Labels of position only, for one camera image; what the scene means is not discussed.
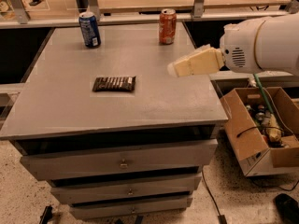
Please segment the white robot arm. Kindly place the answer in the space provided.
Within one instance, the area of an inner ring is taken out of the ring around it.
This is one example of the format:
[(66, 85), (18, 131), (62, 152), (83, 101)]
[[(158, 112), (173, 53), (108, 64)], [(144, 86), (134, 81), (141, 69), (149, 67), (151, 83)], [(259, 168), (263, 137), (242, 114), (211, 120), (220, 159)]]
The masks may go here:
[(167, 66), (173, 77), (281, 71), (299, 74), (299, 14), (261, 17), (224, 26), (220, 46), (204, 45)]

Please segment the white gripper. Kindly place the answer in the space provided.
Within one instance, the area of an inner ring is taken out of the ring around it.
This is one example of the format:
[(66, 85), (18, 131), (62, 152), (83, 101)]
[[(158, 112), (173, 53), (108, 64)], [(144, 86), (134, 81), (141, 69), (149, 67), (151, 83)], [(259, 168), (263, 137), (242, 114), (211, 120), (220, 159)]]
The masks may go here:
[(170, 63), (168, 73), (172, 77), (208, 75), (219, 72), (224, 64), (236, 73), (261, 72), (256, 62), (255, 43), (264, 22), (265, 19), (259, 18), (225, 25), (220, 49), (203, 45)]

